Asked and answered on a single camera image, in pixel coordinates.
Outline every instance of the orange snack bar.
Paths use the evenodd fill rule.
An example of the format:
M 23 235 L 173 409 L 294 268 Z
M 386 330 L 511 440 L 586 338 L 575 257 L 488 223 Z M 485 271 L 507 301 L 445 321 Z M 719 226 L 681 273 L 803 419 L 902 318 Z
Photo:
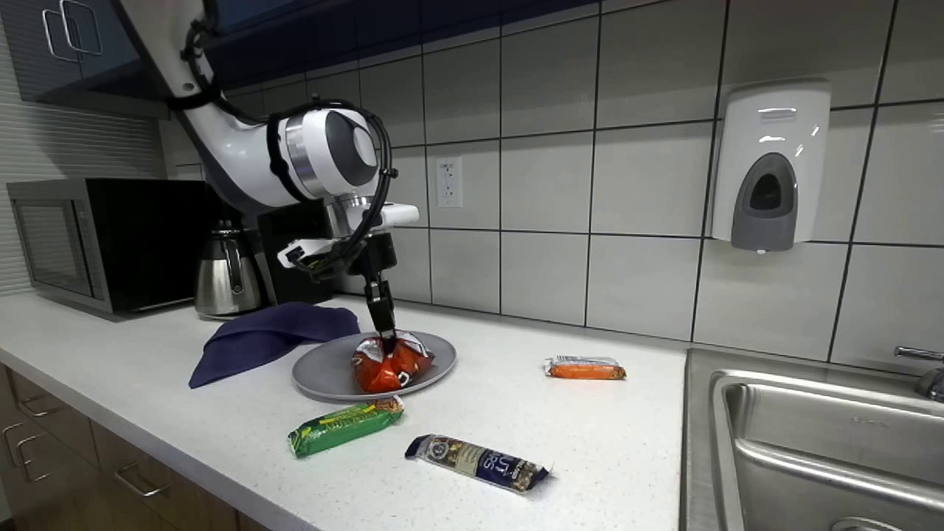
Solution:
M 625 369 L 612 358 L 551 358 L 545 374 L 570 381 L 625 381 Z

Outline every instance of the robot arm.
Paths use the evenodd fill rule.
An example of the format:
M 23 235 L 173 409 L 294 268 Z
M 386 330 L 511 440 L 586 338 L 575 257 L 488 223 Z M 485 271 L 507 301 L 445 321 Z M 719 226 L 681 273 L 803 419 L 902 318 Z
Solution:
M 213 189 L 231 207 L 266 212 L 305 200 L 331 204 L 339 242 L 291 242 L 281 262 L 352 265 L 358 259 L 374 328 L 393 347 L 393 301 L 381 276 L 384 257 L 393 259 L 393 254 L 373 247 L 373 235 L 381 226 L 415 220 L 420 212 L 384 207 L 396 167 L 381 117 L 343 101 L 314 101 L 266 123 L 244 117 L 216 88 L 203 55 L 216 18 L 213 0 L 114 4 L 145 63 L 166 82 L 172 105 L 209 167 Z

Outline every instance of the stainless steel kettle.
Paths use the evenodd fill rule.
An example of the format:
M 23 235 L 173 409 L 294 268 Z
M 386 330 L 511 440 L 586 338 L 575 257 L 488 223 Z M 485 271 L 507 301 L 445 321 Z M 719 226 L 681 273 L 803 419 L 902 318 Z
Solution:
M 232 219 L 221 219 L 203 244 L 194 306 L 207 321 L 262 306 L 259 268 L 244 229 Z

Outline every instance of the white soap dispenser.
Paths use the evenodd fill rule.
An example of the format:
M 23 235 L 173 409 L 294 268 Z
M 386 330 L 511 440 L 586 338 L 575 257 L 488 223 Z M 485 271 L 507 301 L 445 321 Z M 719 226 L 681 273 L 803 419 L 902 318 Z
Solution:
M 718 164 L 713 240 L 758 254 L 812 240 L 825 130 L 824 82 L 734 92 Z

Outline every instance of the blue cloth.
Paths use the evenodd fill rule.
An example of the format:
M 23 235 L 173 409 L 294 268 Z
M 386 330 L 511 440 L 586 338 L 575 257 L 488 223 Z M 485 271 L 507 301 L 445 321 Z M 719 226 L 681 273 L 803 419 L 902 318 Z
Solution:
M 358 332 L 358 318 L 343 306 L 277 303 L 225 321 L 203 344 L 188 386 L 266 366 L 300 341 L 327 341 Z

